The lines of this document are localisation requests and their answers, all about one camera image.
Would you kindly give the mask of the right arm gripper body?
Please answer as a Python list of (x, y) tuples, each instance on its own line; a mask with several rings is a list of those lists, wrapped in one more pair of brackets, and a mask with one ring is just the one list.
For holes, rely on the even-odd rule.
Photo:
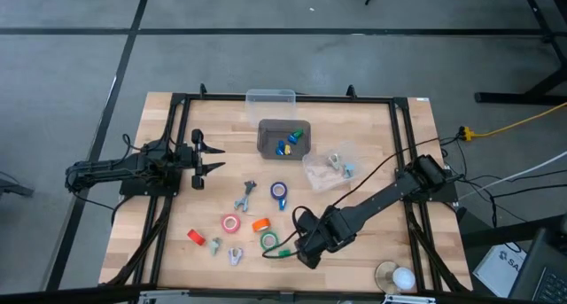
[(309, 209), (303, 212), (297, 221), (297, 231), (304, 236), (304, 249), (297, 250), (309, 256), (307, 262), (302, 262), (310, 269), (315, 269), (321, 261), (322, 253), (329, 248), (330, 235), (325, 227), (329, 210), (325, 209), (320, 217), (315, 216)]

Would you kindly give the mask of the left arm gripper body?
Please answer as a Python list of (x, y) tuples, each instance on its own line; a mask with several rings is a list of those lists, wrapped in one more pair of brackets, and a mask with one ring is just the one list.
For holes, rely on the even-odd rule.
[(193, 146), (182, 144), (178, 147), (179, 164), (184, 169), (194, 169), (195, 174), (191, 177), (191, 187), (195, 190), (203, 190), (205, 169), (202, 153), (206, 148), (204, 134), (200, 129), (191, 131), (191, 142)]

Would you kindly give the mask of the green tape roll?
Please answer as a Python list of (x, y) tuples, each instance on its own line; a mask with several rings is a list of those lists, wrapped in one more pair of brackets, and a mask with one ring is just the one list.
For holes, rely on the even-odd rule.
[(279, 244), (278, 236), (272, 231), (266, 231), (260, 236), (260, 246), (264, 251)]

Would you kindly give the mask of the pink tape roll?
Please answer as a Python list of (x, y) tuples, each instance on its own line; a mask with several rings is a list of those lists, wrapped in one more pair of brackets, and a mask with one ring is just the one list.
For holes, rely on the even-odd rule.
[(225, 214), (221, 219), (222, 229), (229, 234), (236, 233), (240, 225), (240, 218), (236, 214)]

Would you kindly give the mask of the clear plastic bin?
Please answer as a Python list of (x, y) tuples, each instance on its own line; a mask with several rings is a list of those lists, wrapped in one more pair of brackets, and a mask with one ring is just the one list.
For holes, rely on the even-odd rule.
[(248, 90), (245, 93), (245, 111), (253, 127), (264, 119), (294, 120), (296, 93), (294, 90)]
[[(342, 167), (340, 170), (335, 170), (328, 164), (328, 157), (333, 153), (337, 153), (341, 158)], [(343, 166), (346, 163), (355, 165), (355, 175), (352, 178), (344, 178), (343, 176)], [(359, 148), (351, 141), (341, 142), (315, 153), (310, 152), (302, 158), (302, 164), (307, 180), (316, 192), (328, 191), (350, 183), (359, 177), (362, 171)]]

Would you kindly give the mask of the dark translucent plastic bin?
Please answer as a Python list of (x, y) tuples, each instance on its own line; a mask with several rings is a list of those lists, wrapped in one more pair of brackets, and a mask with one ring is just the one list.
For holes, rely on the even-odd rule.
[[(297, 144), (291, 144), (288, 135), (297, 129), (303, 129), (304, 134)], [(291, 147), (291, 155), (276, 155), (279, 140)], [(257, 149), (265, 160), (302, 160), (311, 150), (311, 124), (303, 120), (264, 119), (258, 126)]]

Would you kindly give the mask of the white bulb table lamp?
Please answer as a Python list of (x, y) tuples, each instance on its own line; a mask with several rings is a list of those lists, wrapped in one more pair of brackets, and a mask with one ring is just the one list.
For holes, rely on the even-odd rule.
[(377, 287), (388, 294), (412, 291), (416, 285), (413, 271), (393, 261), (379, 264), (375, 269), (374, 280)]

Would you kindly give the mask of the dark chair base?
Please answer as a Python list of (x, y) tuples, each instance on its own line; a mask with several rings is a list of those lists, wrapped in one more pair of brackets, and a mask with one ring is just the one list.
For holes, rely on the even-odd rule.
[(16, 194), (21, 197), (32, 197), (34, 190), (22, 185), (15, 177), (0, 171), (0, 198), (4, 194)]

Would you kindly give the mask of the white printed box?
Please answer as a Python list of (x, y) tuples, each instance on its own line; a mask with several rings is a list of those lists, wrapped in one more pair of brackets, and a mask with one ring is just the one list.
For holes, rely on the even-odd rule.
[(526, 256), (527, 252), (515, 243), (492, 246), (473, 270), (473, 276), (497, 297), (507, 298)]

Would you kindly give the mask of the black laptop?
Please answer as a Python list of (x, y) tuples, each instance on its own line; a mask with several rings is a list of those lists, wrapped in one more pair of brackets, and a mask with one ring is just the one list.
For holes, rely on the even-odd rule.
[(509, 297), (547, 304), (567, 304), (567, 236), (539, 229)]

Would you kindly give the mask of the black desk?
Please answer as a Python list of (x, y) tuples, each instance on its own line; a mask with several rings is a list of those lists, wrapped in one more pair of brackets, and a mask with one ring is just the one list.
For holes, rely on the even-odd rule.
[(543, 12), (536, 3), (536, 0), (526, 0), (532, 9), (532, 14), (536, 19), (540, 29), (543, 30), (542, 42), (549, 43), (555, 55), (559, 59), (560, 66), (548, 77), (534, 85), (523, 93), (492, 93), (477, 92), (474, 96), (478, 103), (493, 103), (505, 105), (560, 105), (567, 102), (567, 96), (553, 96), (549, 92), (560, 84), (567, 82), (567, 57), (561, 51), (556, 37), (559, 32), (553, 32), (546, 21)]

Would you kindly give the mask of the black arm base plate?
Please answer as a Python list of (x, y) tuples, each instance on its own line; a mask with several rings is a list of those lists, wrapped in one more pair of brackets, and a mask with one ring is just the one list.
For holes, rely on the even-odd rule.
[(400, 171), (395, 176), (402, 184), (404, 200), (421, 202), (455, 202), (455, 176), (441, 171)]
[(179, 191), (183, 171), (171, 163), (150, 163), (130, 171), (121, 181), (120, 194), (124, 196), (173, 196)]

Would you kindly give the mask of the black aluminium table frame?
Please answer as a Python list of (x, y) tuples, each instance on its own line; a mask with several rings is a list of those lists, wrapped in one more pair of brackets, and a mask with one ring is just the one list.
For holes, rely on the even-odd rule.
[[(416, 143), (420, 154), (441, 159), (438, 132), (430, 102), (389, 97), (301, 96), (296, 116), (312, 127), (312, 151), (321, 151), (341, 142), (354, 142), (361, 155), (361, 175), (351, 183), (323, 192), (313, 191), (298, 161), (264, 160), (256, 149), (256, 134), (246, 119), (245, 104), (223, 94), (208, 94), (190, 104), (188, 123), (201, 129), (206, 141), (225, 153), (206, 156), (206, 162), (225, 162), (205, 180), (201, 191), (192, 189), (185, 176), (174, 198), (161, 263), (152, 258), (144, 263), (142, 279), (157, 278), (160, 288), (206, 291), (256, 290), (273, 292), (377, 292), (375, 268), (384, 261), (413, 267), (412, 243), (408, 233), (406, 208), (395, 203), (364, 225), (355, 241), (336, 253), (323, 255), (310, 269), (296, 257), (279, 258), (275, 253), (263, 258), (260, 234), (252, 223), (268, 218), (285, 247), (294, 241), (292, 217), (305, 208), (320, 214), (327, 205), (341, 207), (362, 202), (393, 181), (397, 149)], [(234, 203), (245, 196), (245, 182), (257, 186), (248, 196), (248, 211), (236, 210)], [(279, 210), (270, 194), (275, 182), (286, 184), (286, 206)], [(221, 227), (225, 214), (236, 214), (239, 230), (229, 234)], [(187, 237), (194, 229), (205, 237), (199, 246)], [(215, 256), (209, 241), (222, 240)], [(242, 248), (237, 266), (229, 263), (228, 250)]]

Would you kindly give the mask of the silver bracket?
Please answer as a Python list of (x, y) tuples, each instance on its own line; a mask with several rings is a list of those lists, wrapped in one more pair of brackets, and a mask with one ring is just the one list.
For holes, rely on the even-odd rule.
[(157, 300), (183, 297), (190, 294), (189, 290), (152, 290), (139, 293), (136, 304), (156, 304)]
[(404, 294), (386, 294), (384, 300), (380, 304), (437, 304), (435, 298), (404, 295)]

